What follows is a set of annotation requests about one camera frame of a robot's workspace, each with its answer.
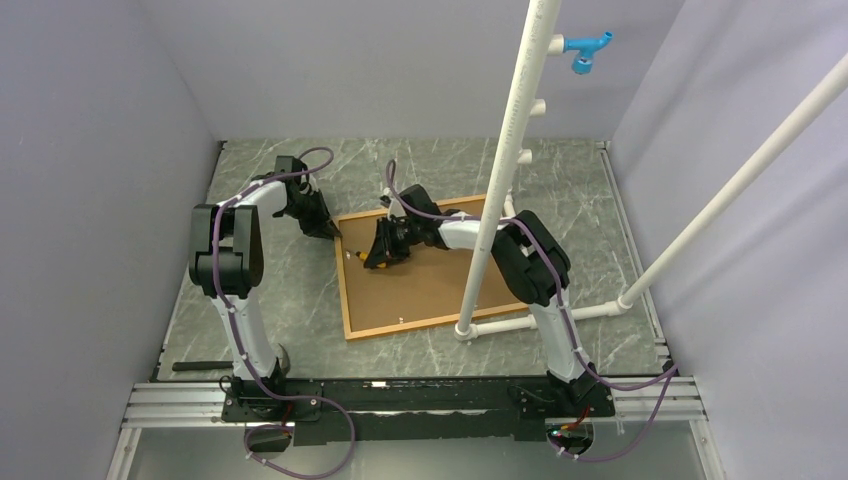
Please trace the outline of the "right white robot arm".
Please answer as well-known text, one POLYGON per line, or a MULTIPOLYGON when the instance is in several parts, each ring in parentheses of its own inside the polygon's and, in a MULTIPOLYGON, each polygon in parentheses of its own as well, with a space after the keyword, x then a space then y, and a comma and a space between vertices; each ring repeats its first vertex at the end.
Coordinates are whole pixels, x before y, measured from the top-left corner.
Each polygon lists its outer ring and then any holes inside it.
MULTIPOLYGON (((364 267, 377 269, 405 261, 423 244, 441 250, 472 250, 481 221, 463 210, 442 211, 419 184, 400 193, 386 188, 380 203, 388 213, 376 224, 364 267)), ((574 415, 597 410, 607 390, 582 349, 568 306, 571 262, 535 213, 524 210, 499 221, 491 255, 515 298, 526 304, 540 332, 551 401, 557 411, 574 415)))

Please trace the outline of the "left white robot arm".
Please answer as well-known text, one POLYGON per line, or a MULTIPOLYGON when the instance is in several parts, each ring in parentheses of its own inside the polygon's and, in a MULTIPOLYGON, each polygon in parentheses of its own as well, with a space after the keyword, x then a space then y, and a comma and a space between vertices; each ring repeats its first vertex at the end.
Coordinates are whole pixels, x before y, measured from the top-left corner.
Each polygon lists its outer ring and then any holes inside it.
POLYGON ((341 235, 306 156, 278 156, 270 172, 227 200, 194 206, 190 217, 188 275, 225 328, 233 356, 228 397, 264 420, 286 409, 290 360, 270 342, 256 295, 265 267, 262 225, 290 218, 307 237, 341 235))

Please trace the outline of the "orange handled screwdriver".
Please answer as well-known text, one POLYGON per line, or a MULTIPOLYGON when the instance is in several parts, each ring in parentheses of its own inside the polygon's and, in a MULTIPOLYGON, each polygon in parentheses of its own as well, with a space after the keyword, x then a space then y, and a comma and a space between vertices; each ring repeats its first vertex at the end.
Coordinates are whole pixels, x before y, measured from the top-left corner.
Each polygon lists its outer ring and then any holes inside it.
POLYGON ((380 254, 372 255, 363 251, 355 251, 353 255, 361 261, 363 267, 366 269, 374 270, 388 267, 387 261, 380 254))

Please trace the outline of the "orange picture frame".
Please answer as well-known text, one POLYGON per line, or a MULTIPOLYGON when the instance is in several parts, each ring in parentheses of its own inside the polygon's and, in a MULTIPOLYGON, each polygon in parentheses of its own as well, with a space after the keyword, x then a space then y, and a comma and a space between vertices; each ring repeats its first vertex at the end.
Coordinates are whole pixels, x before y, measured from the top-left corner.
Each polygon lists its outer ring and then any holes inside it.
POLYGON ((387 210, 339 215, 335 240, 344 337, 347 341, 452 324, 459 320, 472 253, 422 244, 406 261, 367 269, 355 254, 372 245, 387 210))

